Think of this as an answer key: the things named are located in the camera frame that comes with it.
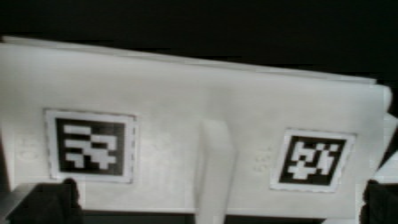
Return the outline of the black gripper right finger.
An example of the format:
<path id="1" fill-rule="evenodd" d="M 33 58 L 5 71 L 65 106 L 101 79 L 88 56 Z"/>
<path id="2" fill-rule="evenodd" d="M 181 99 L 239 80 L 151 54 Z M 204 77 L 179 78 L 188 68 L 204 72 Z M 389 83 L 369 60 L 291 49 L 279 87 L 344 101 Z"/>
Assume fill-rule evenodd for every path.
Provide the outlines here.
<path id="1" fill-rule="evenodd" d="M 398 224 L 398 184 L 367 182 L 360 209 L 360 224 Z"/>

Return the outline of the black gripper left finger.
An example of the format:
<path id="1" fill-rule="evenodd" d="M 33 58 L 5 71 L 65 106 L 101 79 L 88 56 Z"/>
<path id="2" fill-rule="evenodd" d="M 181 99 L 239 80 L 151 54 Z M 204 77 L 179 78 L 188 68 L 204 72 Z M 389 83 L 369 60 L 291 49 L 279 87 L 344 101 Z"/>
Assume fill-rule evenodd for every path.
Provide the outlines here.
<path id="1" fill-rule="evenodd" d="M 76 182 L 23 184 L 0 199 L 0 224 L 83 224 Z"/>

